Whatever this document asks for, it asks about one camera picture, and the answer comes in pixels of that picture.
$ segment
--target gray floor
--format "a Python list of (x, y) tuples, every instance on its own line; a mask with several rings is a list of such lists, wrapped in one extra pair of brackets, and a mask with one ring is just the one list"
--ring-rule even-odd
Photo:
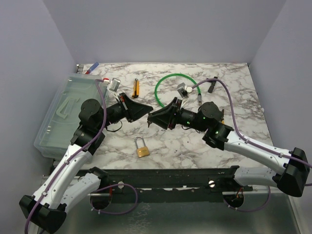
[[(261, 205), (267, 194), (245, 195), (242, 208)], [(131, 204), (114, 205), (126, 210)], [(228, 209), (224, 203), (141, 203), (132, 213), (113, 216), (91, 211), (88, 198), (68, 215), (57, 234), (299, 234), (288, 197), (272, 194), (268, 206), (253, 213)]]

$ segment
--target white marble tabletop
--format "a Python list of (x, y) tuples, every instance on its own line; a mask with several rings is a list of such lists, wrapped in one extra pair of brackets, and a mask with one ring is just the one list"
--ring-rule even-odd
[[(85, 72), (91, 64), (83, 68)], [(121, 63), (100, 64), (92, 75), (101, 75), (121, 80), (118, 92), (132, 95), (134, 79), (139, 79), (140, 92), (135, 101), (160, 109), (154, 96), (157, 82), (171, 73), (182, 73), (192, 77), (196, 82), (206, 78), (219, 77), (228, 86), (234, 103), (236, 121), (240, 131), (249, 137), (272, 145), (269, 130), (265, 122), (254, 84), (245, 63)], [(192, 83), (182, 77), (164, 80), (158, 88), (161, 102), (169, 104), (174, 97), (179, 97), (176, 90), (178, 84)], [(217, 83), (214, 92), (209, 94), (209, 83), (200, 86), (203, 102), (213, 101), (220, 110), (224, 109), (225, 124), (233, 126), (231, 110), (223, 87)], [(108, 106), (115, 100), (110, 96)], [(197, 91), (190, 95), (190, 101), (184, 108), (197, 112)], [(147, 126), (147, 116), (128, 123), (123, 119), (123, 127), (116, 133), (104, 131), (106, 135), (102, 145), (94, 155), (93, 161), (85, 164), (82, 169), (94, 166), (101, 169), (174, 169), (174, 168), (224, 168), (232, 165), (244, 167), (262, 167), (263, 165), (244, 156), (231, 152), (213, 149), (202, 140), (203, 133), (195, 130), (182, 130), (176, 126), (174, 130), (163, 130), (155, 124)], [(118, 128), (120, 123), (109, 126)], [(144, 137), (150, 155), (138, 158), (134, 139)]]

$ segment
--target padlock body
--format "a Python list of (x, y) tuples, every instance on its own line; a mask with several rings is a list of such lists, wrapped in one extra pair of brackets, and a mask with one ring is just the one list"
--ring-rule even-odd
[(138, 157), (144, 157), (144, 156), (150, 155), (150, 152), (147, 146), (137, 149), (136, 152), (137, 152)]

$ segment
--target blue marker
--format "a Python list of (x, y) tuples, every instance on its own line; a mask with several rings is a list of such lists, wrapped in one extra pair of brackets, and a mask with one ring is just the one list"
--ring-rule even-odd
[(94, 69), (96, 69), (96, 67), (98, 66), (98, 62), (96, 62), (95, 64), (93, 64), (88, 71), (86, 71), (85, 74), (90, 74)]

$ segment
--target gray wall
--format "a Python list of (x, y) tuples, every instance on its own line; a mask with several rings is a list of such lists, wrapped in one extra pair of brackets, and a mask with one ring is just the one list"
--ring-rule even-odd
[[(299, 147), (312, 162), (312, 1), (288, 0), (250, 70), (276, 146)], [(312, 188), (301, 198), (312, 218)]]
[(43, 0), (78, 63), (251, 62), (285, 0)]
[(50, 160), (33, 142), (59, 82), (75, 63), (41, 0), (0, 1), (0, 233), (23, 233), (19, 207)]

